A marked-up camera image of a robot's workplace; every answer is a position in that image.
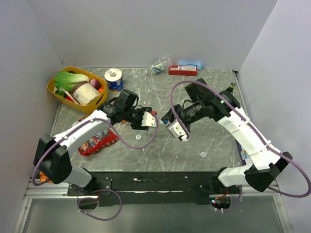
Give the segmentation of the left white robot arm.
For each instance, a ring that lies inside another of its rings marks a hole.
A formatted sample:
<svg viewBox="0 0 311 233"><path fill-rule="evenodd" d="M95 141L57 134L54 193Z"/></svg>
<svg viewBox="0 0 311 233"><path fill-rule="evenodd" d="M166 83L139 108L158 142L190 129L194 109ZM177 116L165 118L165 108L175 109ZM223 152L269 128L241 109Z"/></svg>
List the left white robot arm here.
<svg viewBox="0 0 311 233"><path fill-rule="evenodd" d="M75 184L85 195L93 194L96 179L86 169L74 167L70 157L86 141L108 129L112 129L124 143L125 140L114 128L115 124L122 121L130 123L134 130L148 130L151 127L157 129L156 114L151 107L138 107L138 100L136 93L124 89L117 97L98 106L87 118L70 129L55 136L42 136L34 158L33 185L39 185L35 178L41 171L54 184Z"/></svg>

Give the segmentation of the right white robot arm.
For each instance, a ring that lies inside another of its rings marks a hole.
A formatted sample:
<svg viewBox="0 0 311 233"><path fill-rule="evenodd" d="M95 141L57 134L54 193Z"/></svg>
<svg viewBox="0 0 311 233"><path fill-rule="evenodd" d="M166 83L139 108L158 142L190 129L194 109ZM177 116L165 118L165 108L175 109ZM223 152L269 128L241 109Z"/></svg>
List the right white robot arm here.
<svg viewBox="0 0 311 233"><path fill-rule="evenodd" d="M203 79L186 83L185 90L191 105L185 108L171 104L170 110L161 118L171 135L188 141L191 124L208 117L224 127L249 156L243 166L218 170L209 184L210 188L220 194L234 185L249 185L259 192L268 189L292 156L275 148L258 131L233 96L233 87L218 93Z"/></svg>

